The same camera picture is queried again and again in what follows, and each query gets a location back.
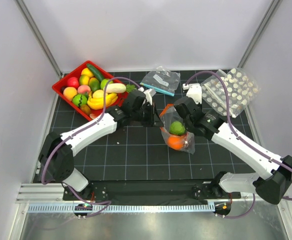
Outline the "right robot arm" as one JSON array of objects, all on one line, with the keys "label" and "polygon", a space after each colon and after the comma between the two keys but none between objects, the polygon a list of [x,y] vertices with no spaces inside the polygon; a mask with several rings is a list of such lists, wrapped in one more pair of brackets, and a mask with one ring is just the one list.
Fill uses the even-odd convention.
[{"label": "right robot arm", "polygon": [[200,104],[187,96],[173,104],[185,128],[195,136],[206,138],[227,149],[249,165],[253,173],[219,172],[202,191],[216,198],[228,193],[257,194],[266,202],[277,205],[292,184],[292,156],[274,154],[230,127],[216,111],[204,112]]}]

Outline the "white radish toy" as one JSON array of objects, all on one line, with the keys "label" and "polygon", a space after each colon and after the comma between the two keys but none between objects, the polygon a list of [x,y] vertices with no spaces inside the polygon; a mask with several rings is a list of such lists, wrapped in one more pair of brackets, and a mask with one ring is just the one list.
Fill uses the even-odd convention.
[{"label": "white radish toy", "polygon": [[108,94],[122,94],[126,92],[127,88],[126,85],[123,83],[111,83],[104,87],[103,89]]}]

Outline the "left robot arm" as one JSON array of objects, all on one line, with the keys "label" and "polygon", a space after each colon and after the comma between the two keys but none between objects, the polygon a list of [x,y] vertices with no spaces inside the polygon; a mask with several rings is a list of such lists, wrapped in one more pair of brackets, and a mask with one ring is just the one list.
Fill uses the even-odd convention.
[{"label": "left robot arm", "polygon": [[80,200],[87,200],[93,185],[75,168],[74,157],[89,144],[128,126],[140,122],[144,127],[163,127],[153,102],[155,90],[133,90],[122,105],[112,105],[94,120],[62,134],[49,133],[41,148],[38,160],[43,165],[41,182],[46,185],[49,174],[56,182],[69,187]]}]

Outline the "brown kiwi toy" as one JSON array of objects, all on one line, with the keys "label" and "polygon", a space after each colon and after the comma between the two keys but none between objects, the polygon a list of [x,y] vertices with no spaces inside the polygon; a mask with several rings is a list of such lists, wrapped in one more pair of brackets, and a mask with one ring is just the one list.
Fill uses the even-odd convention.
[{"label": "brown kiwi toy", "polygon": [[81,105],[80,110],[87,116],[89,116],[91,114],[91,109],[87,104]]}]

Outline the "green custard apple toy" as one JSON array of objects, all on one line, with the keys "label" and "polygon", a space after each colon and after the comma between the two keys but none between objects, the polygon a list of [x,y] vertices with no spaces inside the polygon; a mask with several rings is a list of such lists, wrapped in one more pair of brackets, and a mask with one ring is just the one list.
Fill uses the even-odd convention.
[{"label": "green custard apple toy", "polygon": [[182,136],[186,133],[186,128],[180,121],[174,121],[170,124],[169,133],[176,136]]}]

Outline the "clear bag orange zipper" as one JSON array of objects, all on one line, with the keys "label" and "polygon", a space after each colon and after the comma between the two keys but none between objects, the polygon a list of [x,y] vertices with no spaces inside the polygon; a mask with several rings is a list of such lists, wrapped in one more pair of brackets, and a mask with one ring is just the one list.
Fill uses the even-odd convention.
[{"label": "clear bag orange zipper", "polygon": [[187,131],[183,119],[173,104],[168,104],[159,115],[163,123],[161,135],[167,146],[173,150],[195,153],[195,135]]}]

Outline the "orange toy fruit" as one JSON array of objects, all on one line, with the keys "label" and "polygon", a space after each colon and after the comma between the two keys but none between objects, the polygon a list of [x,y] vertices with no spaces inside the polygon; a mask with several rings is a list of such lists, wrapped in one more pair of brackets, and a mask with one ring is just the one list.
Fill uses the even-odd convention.
[{"label": "orange toy fruit", "polygon": [[170,148],[177,150],[177,151],[180,151],[181,149],[183,149],[183,147],[185,145],[185,141],[184,141],[184,138],[182,136],[171,135],[168,137],[166,144]]}]

